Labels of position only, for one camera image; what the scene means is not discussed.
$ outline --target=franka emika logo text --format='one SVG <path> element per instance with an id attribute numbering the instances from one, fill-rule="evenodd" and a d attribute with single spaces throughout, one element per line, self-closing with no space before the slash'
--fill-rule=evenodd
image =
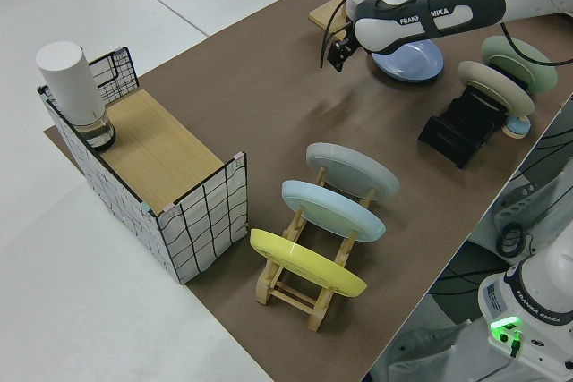
<path id="1" fill-rule="evenodd" d="M 451 12 L 449 11 L 448 8 L 440 8 L 440 9 L 436 9 L 435 11 L 430 11 L 430 16 L 432 18 L 441 17 L 443 15 L 450 15 L 450 14 L 451 14 Z M 406 24 L 412 24 L 413 22 L 419 22 L 419 21 L 420 21 L 420 17 L 418 17 L 418 15 L 412 15 L 411 17 L 400 18 L 398 20 L 398 22 L 401 26 L 404 26 Z"/>
<path id="2" fill-rule="evenodd" d="M 542 312 L 540 313 L 535 306 L 533 306 L 529 301 L 527 301 L 525 295 L 521 291 L 517 290 L 516 293 L 521 302 L 523 303 L 523 305 L 529 310 L 531 310 L 535 315 L 539 316 L 540 318 L 547 319 L 553 322 L 560 322 L 560 318 L 550 317 L 549 315 L 545 315 Z"/>

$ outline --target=wooden block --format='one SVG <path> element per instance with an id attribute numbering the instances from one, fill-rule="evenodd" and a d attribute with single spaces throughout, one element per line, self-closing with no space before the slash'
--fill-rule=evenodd
<path id="1" fill-rule="evenodd" d="M 109 105 L 107 115 L 116 138 L 101 156 L 156 214 L 223 165 L 144 89 Z"/>
<path id="2" fill-rule="evenodd" d="M 308 18 L 315 24 L 318 24 L 318 26 L 321 29 L 326 29 L 326 26 L 330 20 L 330 16 L 332 15 L 332 13 L 334 12 L 334 10 L 336 9 L 336 7 L 340 2 L 342 2 L 342 0 L 330 0 L 326 4 L 319 6 L 315 10 L 311 11 L 311 13 L 309 13 Z M 345 23 L 346 23 L 346 12 L 344 10 L 344 6 L 341 6 L 340 9 L 338 9 L 336 15 L 334 16 L 332 24 L 330 24 L 330 29 L 329 29 L 330 33 L 338 29 L 341 29 L 345 25 Z M 335 38 L 342 39 L 344 38 L 344 35 L 345 32 L 341 31 L 335 36 Z"/>

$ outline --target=light blue plate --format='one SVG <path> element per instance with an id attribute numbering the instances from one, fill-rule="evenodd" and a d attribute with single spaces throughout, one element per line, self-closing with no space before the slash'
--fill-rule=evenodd
<path id="1" fill-rule="evenodd" d="M 444 68 L 444 57 L 430 40 L 404 44 L 392 54 L 372 53 L 372 59 L 388 76 L 406 82 L 431 80 Z"/>
<path id="2" fill-rule="evenodd" d="M 386 233 L 386 226 L 368 209 L 334 191 L 302 181 L 284 181 L 282 196 L 296 212 L 303 208 L 303 218 L 324 230 L 342 237 L 358 232 L 359 242 L 374 242 Z"/>

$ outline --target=brown mat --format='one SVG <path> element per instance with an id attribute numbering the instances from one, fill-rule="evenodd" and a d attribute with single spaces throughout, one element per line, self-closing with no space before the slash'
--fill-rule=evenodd
<path id="1" fill-rule="evenodd" d="M 316 141 L 359 150 L 401 182 L 397 196 L 371 206 L 387 234 L 375 243 L 357 243 L 347 263 L 368 288 L 355 299 L 335 296 L 318 334 L 306 328 L 300 310 L 276 299 L 266 307 L 255 301 L 264 260 L 248 239 L 188 284 L 277 381 L 360 380 L 572 88 L 571 68 L 560 68 L 558 87 L 535 101 L 532 132 L 523 140 L 494 133 L 459 170 L 416 138 L 431 115 L 461 95 L 458 63 L 480 61 L 480 45 L 499 29 L 436 40 L 446 64 L 436 81 L 394 81 L 363 51 L 336 73 L 318 68 L 321 31 L 307 18 L 327 1 L 281 0 L 141 77 L 142 87 L 218 157 L 248 154 L 252 227 L 273 233 L 287 227 L 293 214 L 280 197 L 281 183 L 312 180 L 305 151 Z M 554 59 L 573 53 L 573 26 L 566 17 L 509 26 L 515 37 Z M 339 245 L 311 225 L 300 243 L 327 256 Z"/>

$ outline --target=wire mesh panel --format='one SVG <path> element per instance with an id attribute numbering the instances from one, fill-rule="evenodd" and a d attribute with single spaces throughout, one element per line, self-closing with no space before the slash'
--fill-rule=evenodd
<path id="1" fill-rule="evenodd" d="M 106 104 L 139 87 L 127 48 L 90 63 Z M 206 270 L 247 233 L 246 155 L 240 153 L 156 215 L 38 89 L 88 184 L 180 284 Z"/>
<path id="2" fill-rule="evenodd" d="M 99 195 L 111 213 L 129 228 L 141 243 L 177 281 L 175 268 L 167 246 L 157 228 L 157 221 L 149 207 L 93 152 L 90 145 L 75 131 L 65 118 L 45 98 L 47 111 L 73 155 L 91 188 Z"/>
<path id="3" fill-rule="evenodd" d="M 206 270 L 247 234 L 246 155 L 241 153 L 158 217 L 181 281 Z"/>

